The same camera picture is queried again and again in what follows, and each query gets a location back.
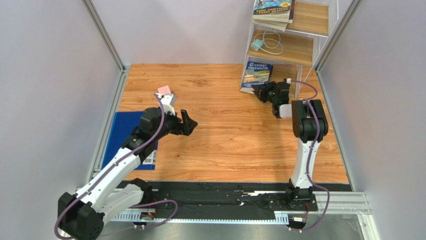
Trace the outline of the blue 91-storey treehouse book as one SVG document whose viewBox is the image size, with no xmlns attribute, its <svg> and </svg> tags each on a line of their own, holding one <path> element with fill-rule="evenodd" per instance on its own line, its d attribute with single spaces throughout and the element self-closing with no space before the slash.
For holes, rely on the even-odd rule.
<svg viewBox="0 0 426 240">
<path fill-rule="evenodd" d="M 240 91 L 252 94 L 254 86 L 269 83 L 273 68 L 272 64 L 248 61 L 242 74 Z"/>
</svg>

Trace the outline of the orange 78-storey treehouse book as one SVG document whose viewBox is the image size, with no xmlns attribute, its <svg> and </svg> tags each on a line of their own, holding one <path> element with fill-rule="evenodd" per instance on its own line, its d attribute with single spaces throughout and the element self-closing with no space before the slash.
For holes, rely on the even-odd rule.
<svg viewBox="0 0 426 240">
<path fill-rule="evenodd" d="M 257 20 L 253 19 L 252 23 L 255 25 L 272 28 L 274 30 L 279 30 L 285 32 L 287 26 L 289 25 L 287 22 L 279 22 L 279 21 L 267 21 L 267 20 Z"/>
</svg>

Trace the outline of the three days to see book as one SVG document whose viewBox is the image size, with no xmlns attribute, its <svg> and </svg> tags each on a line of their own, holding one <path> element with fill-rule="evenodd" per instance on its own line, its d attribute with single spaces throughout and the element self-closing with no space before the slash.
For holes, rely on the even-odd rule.
<svg viewBox="0 0 426 240">
<path fill-rule="evenodd" d="M 256 0 L 252 18 L 259 21 L 291 23 L 295 0 Z"/>
</svg>

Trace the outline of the black 169-storey treehouse book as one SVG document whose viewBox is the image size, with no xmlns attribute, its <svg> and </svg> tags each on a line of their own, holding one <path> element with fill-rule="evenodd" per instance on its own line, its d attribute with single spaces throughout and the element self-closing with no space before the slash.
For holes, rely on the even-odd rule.
<svg viewBox="0 0 426 240">
<path fill-rule="evenodd" d="M 253 16 L 289 19 L 293 4 L 293 0 L 256 0 Z"/>
</svg>

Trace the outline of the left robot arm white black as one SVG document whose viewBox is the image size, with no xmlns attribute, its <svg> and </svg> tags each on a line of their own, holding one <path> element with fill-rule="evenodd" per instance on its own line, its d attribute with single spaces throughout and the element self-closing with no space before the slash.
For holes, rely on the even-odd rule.
<svg viewBox="0 0 426 240">
<path fill-rule="evenodd" d="M 143 111 L 139 124 L 130 132 L 115 156 L 87 185 L 58 200 L 56 229 L 64 231 L 68 240 L 95 240 L 107 223 L 126 209 L 147 205 L 152 199 L 152 186 L 136 178 L 121 191 L 114 189 L 130 172 L 156 150 L 157 142 L 169 135 L 189 136 L 198 126 L 186 110 L 181 116 L 160 107 Z"/>
</svg>

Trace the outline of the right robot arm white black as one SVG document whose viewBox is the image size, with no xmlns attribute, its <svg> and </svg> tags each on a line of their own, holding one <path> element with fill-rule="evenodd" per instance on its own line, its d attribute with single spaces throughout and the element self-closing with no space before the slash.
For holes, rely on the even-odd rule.
<svg viewBox="0 0 426 240">
<path fill-rule="evenodd" d="M 293 134 L 297 139 L 296 162 L 289 187 L 285 190 L 290 203 L 308 203 L 313 198 L 315 159 L 322 140 L 328 134 L 329 125 L 318 90 L 311 84 L 296 81 L 314 90 L 314 95 L 302 100 L 290 101 L 290 78 L 282 82 L 255 85 L 253 93 L 263 103 L 270 102 L 276 118 L 291 118 Z"/>
</svg>

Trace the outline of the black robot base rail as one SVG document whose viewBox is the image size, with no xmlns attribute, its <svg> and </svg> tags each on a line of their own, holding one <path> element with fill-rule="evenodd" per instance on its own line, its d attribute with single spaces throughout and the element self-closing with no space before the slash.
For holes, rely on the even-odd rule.
<svg viewBox="0 0 426 240">
<path fill-rule="evenodd" d="M 319 208 L 312 189 L 288 183 L 151 181 L 153 206 L 129 209 L 116 220 L 137 226 L 162 221 L 196 223 L 272 223 L 301 229 Z"/>
</svg>

